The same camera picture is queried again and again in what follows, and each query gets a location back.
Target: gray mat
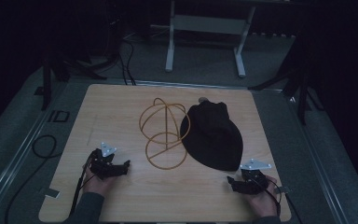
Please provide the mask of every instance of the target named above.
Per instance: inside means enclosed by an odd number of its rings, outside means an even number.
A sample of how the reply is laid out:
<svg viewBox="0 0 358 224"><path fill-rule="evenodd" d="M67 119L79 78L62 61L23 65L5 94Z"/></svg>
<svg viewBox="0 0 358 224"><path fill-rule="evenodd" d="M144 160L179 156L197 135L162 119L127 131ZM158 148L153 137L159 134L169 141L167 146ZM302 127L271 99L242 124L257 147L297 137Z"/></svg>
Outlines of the gray mat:
<svg viewBox="0 0 358 224"><path fill-rule="evenodd" d="M239 78L232 48L205 48L178 41L173 71L165 73L166 41L131 41L135 47L131 58L131 72L136 80L233 88L256 85L273 77L293 42L282 37L268 39L264 36L250 36L242 53L247 77ZM129 45L123 45L125 60L129 58L130 49ZM108 80L96 81L73 74L71 82L47 112L40 111L41 97L33 96L35 87L41 85L40 71L30 76L0 118L0 174L32 129L34 121L41 115L48 117L51 110L70 111L69 121L44 121L38 135L54 134L58 143L57 152L63 150L88 85L97 82L123 84L119 65L98 73L109 77ZM271 88L280 89L282 84L284 81ZM358 223L358 178L325 113L314 109L308 111L307 127L304 129L298 125L293 112L295 105L291 105L281 94L276 91L261 91L255 92L254 96L282 182L293 190L290 196L304 223L336 223L337 217L332 213L336 208L326 200L328 191L336 194L334 196L345 214L346 220L340 223ZM48 154L51 142L44 139L39 143L38 150L44 155ZM315 167L315 154L324 167L323 175L329 179L329 189L322 187L324 183L320 178L321 170ZM44 189L48 187L58 161L57 158L49 160L24 187L10 210L9 223L40 223L37 214L43 202ZM0 223L3 223L9 200L41 162L43 160L32 152L28 154L6 197L0 203ZM288 223L298 223L298 220L293 217Z"/></svg>

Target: dark background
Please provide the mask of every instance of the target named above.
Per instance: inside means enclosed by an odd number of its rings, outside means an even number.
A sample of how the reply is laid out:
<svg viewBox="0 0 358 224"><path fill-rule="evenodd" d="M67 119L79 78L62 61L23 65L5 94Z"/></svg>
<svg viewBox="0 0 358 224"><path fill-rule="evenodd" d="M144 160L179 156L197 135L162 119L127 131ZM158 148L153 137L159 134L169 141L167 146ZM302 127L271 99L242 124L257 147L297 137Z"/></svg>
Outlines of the dark background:
<svg viewBox="0 0 358 224"><path fill-rule="evenodd" d="M59 50L84 61L93 51L101 52L89 37L95 36L92 27L106 30L105 2L92 1L98 3L94 7L87 1L74 2L0 0L0 115L47 51ZM185 1L179 8L192 6ZM203 10L219 11L213 6ZM148 24L168 24L169 11L169 1L153 0L128 1L119 12L125 12L129 24L147 38ZM301 47L285 62L296 66L311 58L310 85L358 172L358 1L318 1L306 8L261 5L251 32L297 36Z"/></svg>

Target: orange rope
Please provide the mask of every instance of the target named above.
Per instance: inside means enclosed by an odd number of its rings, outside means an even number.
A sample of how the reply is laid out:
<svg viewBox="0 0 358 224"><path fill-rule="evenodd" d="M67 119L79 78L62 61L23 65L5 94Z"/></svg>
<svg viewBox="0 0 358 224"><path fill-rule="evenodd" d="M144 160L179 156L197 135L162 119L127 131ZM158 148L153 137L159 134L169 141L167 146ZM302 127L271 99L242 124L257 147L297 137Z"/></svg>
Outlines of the orange rope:
<svg viewBox="0 0 358 224"><path fill-rule="evenodd" d="M145 115L145 113L151 109L152 107L155 107L155 106L160 106L162 105L161 107L159 107L156 111L154 111L152 114L150 114L146 119L145 119L145 122L142 123L142 120L143 120L143 117ZM176 122L176 118L175 118L175 115L173 114L173 112L171 111L171 107L174 106L176 108L178 108L179 110L181 110L185 115L186 115L186 118L187 118L187 121L188 121L188 128L187 128L187 131L186 133L183 135L183 136L180 136L180 133L179 133L179 128L178 128L178 124ZM160 110L164 109L165 110L165 132L163 133L156 133L155 135L153 136L148 136L145 131L144 131L144 127L146 125L146 123L155 115L157 114ZM172 133L172 132L168 132L168 112L170 113L171 117L172 117L172 120L173 120L173 123L175 125L175 130L176 130L176 133ZM171 170L173 168L176 168L178 166L180 166L186 159L186 156L187 156L187 151L185 150L185 156L183 157L183 159L176 165L172 166L172 167L161 167L161 166L158 166L156 165L154 162L151 161L151 159L157 157L158 155L174 148L174 147L177 147L179 146L181 143L182 143L182 139L184 139L188 133L190 132L190 117L188 116L188 114L186 113L186 109L183 105L180 105L180 104L167 104L165 103L162 99L160 98L156 98L153 102L153 105L149 106L141 115L141 117L139 118L139 129L141 130L141 133L148 139L147 141L147 144L146 144L146 147L145 147L145 154L146 154L146 157L147 157L147 160L155 167L159 168L159 169L162 169L162 170ZM158 141L158 140L155 140L154 138L156 138L157 136L159 135L163 135L165 134L165 142L162 142L162 141ZM175 141L171 141L169 142L168 141L168 135L171 134L171 135L174 135L177 137L177 139ZM150 144L150 142L154 142L154 143L157 143L157 144L162 144L162 145L165 145L165 150L162 150L160 151L159 153L157 154L154 154L154 155L151 155L149 156L148 155L148 146Z"/></svg>

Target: black sleeve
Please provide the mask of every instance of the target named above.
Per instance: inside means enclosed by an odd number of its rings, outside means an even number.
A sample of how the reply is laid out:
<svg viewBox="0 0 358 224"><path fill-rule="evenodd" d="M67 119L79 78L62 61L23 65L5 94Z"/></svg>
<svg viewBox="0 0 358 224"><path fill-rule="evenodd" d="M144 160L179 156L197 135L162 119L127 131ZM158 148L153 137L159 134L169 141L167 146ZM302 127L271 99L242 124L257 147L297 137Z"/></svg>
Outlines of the black sleeve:
<svg viewBox="0 0 358 224"><path fill-rule="evenodd" d="M281 224L279 217L261 217L254 222L253 224Z"/></svg>
<svg viewBox="0 0 358 224"><path fill-rule="evenodd" d="M84 193L75 212L62 224L97 224L103 208L104 197L97 193Z"/></svg>

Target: metal stand leg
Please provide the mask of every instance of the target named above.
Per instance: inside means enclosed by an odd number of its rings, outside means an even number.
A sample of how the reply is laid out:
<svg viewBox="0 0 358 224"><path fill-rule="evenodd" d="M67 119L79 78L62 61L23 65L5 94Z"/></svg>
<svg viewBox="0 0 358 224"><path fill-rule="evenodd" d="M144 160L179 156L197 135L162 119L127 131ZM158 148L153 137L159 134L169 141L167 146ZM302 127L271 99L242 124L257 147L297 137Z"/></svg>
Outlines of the metal stand leg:
<svg viewBox="0 0 358 224"><path fill-rule="evenodd" d="M237 64L238 76L240 76L240 77L246 76L245 67L243 65L243 59L242 59L241 53L242 53L243 45L245 44L246 37L249 33L249 28L251 27L251 23L252 23L254 14L255 14L255 7L252 7L249 12L248 19L246 20L245 24L243 25L243 31L241 34L240 44L236 48L234 48L235 62Z"/></svg>
<svg viewBox="0 0 358 224"><path fill-rule="evenodd" d="M173 31L174 31L174 8L175 8L175 1L171 1L171 20L170 20L170 45L168 46L167 52L167 62L165 63L165 71L171 72L173 68L173 54L175 45L173 43Z"/></svg>

